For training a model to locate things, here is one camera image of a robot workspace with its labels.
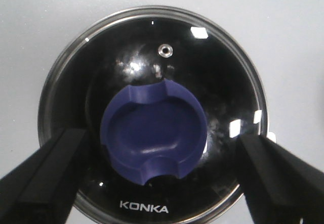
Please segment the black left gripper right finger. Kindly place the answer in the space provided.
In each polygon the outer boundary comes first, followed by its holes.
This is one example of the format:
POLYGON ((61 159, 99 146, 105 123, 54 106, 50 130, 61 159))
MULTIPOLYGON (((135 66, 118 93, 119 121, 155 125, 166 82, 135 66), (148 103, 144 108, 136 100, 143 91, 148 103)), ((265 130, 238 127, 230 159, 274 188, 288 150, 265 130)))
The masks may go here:
POLYGON ((237 138, 236 175, 254 223, 323 223, 323 172, 270 139, 237 138))

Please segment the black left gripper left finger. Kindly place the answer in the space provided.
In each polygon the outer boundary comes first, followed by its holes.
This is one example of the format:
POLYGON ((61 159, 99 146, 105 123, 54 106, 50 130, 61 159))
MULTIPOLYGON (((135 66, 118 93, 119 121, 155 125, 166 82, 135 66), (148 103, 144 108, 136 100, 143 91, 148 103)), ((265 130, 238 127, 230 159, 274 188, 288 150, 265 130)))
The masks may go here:
POLYGON ((58 131, 1 178, 1 223, 66 223, 86 169, 86 130, 58 131))

